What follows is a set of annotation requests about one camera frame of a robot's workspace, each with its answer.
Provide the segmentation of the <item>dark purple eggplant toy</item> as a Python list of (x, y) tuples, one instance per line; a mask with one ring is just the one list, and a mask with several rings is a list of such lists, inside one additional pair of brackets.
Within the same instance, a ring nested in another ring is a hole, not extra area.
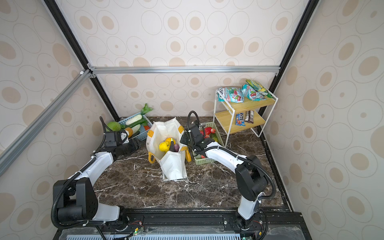
[(177, 152), (177, 150), (176, 150), (176, 148), (175, 148), (175, 143), (174, 143), (174, 141), (171, 141), (169, 151), (171, 151), (171, 152)]

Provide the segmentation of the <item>white canvas grocery bag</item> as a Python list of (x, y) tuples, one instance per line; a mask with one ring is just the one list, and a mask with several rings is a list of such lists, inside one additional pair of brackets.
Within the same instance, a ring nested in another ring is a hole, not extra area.
[[(159, 163), (162, 170), (163, 181), (182, 180), (188, 177), (186, 170), (186, 161), (191, 161), (191, 155), (187, 145), (180, 143), (184, 133), (184, 127), (176, 118), (166, 122), (154, 122), (147, 133), (146, 147), (149, 153), (148, 160), (151, 164)], [(159, 144), (166, 141), (167, 138), (174, 138), (176, 144), (180, 146), (178, 152), (159, 150)]]

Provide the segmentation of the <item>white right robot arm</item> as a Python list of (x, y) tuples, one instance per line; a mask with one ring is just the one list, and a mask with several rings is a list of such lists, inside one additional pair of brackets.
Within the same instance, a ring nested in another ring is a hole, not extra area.
[(182, 144), (187, 144), (194, 154), (213, 159), (236, 175), (238, 190), (242, 196), (238, 207), (238, 218), (250, 221), (263, 200), (272, 199), (277, 192), (273, 178), (262, 168), (256, 156), (237, 154), (212, 138), (205, 138), (200, 127), (193, 124), (184, 131)]

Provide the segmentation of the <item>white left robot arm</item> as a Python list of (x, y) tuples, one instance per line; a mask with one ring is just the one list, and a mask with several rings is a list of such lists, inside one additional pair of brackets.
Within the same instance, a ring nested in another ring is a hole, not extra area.
[(94, 184), (101, 174), (118, 160), (140, 149), (139, 141), (130, 140), (127, 134), (106, 132), (91, 159), (66, 180), (53, 186), (51, 221), (58, 229), (84, 226), (88, 223), (110, 223), (117, 227), (126, 225), (129, 218), (124, 207), (101, 204)]

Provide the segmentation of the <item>yellow lemon toy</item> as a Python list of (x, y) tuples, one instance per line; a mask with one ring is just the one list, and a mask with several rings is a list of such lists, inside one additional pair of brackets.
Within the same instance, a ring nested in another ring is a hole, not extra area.
[(160, 150), (161, 152), (164, 152), (164, 153), (166, 153), (167, 151), (169, 151), (169, 150), (170, 150), (170, 147), (171, 147), (171, 143), (168, 142), (168, 141), (164, 141), (164, 142), (162, 142), (162, 143), (159, 144), (159, 150)]

